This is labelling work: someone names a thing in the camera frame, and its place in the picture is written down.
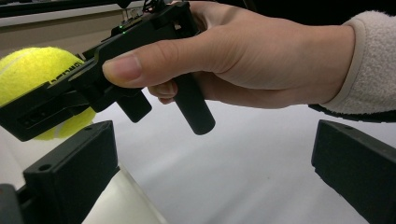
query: knuckle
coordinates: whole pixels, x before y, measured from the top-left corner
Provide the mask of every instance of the knuckle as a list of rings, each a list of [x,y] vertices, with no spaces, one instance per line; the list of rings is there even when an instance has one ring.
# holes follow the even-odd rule
[[[160,63],[169,65],[169,63],[177,63],[179,61],[179,49],[174,41],[160,40],[155,42],[154,45],[158,50]]]

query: finger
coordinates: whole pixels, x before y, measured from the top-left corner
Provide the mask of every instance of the finger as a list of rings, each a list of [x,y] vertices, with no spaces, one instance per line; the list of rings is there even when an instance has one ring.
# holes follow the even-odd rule
[[[110,82],[125,88],[154,86],[195,71],[222,72],[226,68],[217,63],[231,64],[219,60],[230,48],[223,37],[203,32],[190,38],[162,40],[105,62],[103,71]]]
[[[177,94],[177,84],[171,80],[157,86],[148,87],[148,91],[158,98],[173,98]]]

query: black plastic mount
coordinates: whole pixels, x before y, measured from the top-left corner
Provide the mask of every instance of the black plastic mount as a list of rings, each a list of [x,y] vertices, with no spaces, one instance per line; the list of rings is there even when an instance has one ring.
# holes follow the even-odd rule
[[[151,105],[141,89],[110,83],[103,74],[103,63],[129,50],[160,40],[198,35],[199,31],[188,2],[167,5],[137,22],[132,19],[131,24],[127,29],[116,27],[110,38],[85,51],[81,56],[85,63],[73,71],[0,106],[0,125],[21,141],[27,141],[88,107],[101,112],[116,102],[132,122],[145,117]],[[193,132],[210,132],[216,122],[192,75],[176,77],[175,82],[178,86],[175,102]]]
[[[371,224],[396,224],[396,148],[321,120],[312,165]]]
[[[1,224],[80,224],[119,170],[111,121],[93,124],[0,185]]]

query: white table surface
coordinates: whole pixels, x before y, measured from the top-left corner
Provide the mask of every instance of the white table surface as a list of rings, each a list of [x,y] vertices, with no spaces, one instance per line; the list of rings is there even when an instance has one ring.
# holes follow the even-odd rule
[[[175,104],[145,94],[153,109],[138,123],[117,105],[94,121],[113,120],[120,162],[170,224],[367,223],[311,166],[318,120],[348,124],[393,147],[395,124],[335,119],[306,105],[208,102],[217,125],[199,136]],[[21,143],[0,129],[0,183],[20,187],[22,169],[59,143]],[[114,223],[144,223],[128,220]]]

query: wrist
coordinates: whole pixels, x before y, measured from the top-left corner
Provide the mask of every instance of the wrist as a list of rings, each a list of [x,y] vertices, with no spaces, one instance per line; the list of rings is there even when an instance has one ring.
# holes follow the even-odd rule
[[[311,95],[309,104],[330,102],[341,90],[352,62],[355,35],[350,26],[313,26],[304,42]]]

